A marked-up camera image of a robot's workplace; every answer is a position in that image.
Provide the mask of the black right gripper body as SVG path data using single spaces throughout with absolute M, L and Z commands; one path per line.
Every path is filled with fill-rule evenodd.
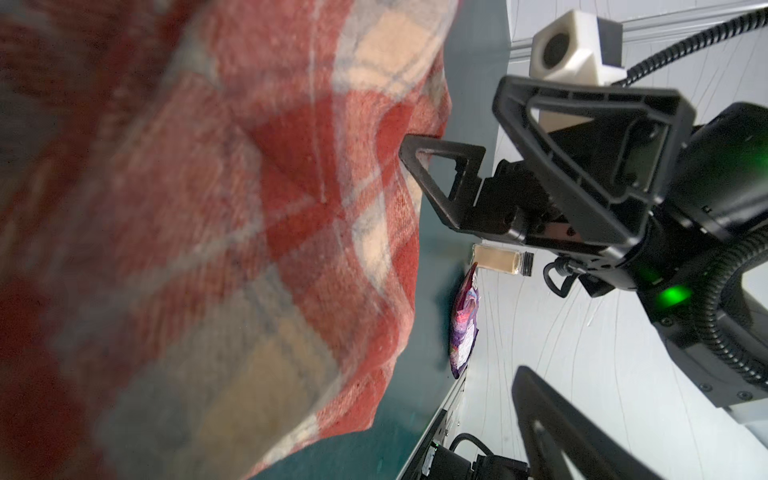
M 564 275 L 576 275 L 592 288 L 650 288 L 666 276 L 666 236 L 655 217 L 656 206 L 644 237 L 634 246 L 589 245 L 521 156 L 517 162 L 500 161 L 483 181 L 470 213 L 469 232 L 550 251 L 560 258 Z

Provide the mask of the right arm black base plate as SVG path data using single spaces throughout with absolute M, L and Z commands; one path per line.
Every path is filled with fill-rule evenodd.
M 437 412 L 398 479 L 531 478 L 531 469 L 526 462 L 492 454 L 485 444 L 471 434 L 459 434 L 446 447 L 442 441 L 447 435 L 447 414 L 446 409 Z M 475 460 L 470 461 L 456 452 L 463 441 L 480 450 Z

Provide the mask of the red plaid skirt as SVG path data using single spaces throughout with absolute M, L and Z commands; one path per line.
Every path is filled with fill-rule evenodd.
M 244 479 L 369 429 L 455 1 L 1 5 L 1 475 Z

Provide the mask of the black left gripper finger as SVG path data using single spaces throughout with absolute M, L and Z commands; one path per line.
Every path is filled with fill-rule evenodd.
M 511 388 L 520 433 L 534 479 L 657 479 L 527 366 Z

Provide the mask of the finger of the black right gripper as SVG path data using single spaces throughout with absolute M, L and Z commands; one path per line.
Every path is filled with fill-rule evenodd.
M 672 89 L 503 77 L 492 112 L 589 245 L 632 247 L 663 202 L 694 107 Z
M 398 155 L 440 221 L 455 232 L 469 232 L 485 153 L 483 146 L 408 134 Z

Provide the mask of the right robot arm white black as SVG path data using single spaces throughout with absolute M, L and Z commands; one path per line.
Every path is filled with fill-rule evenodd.
M 767 437 L 767 111 L 737 102 L 700 125 L 677 90 L 639 81 L 762 29 L 758 8 L 622 64 L 619 22 L 572 10 L 504 76 L 493 114 L 520 154 L 481 178 L 481 146 L 407 135 L 399 157 L 441 222 L 549 251 L 549 290 L 638 296 L 674 363 L 715 406 Z

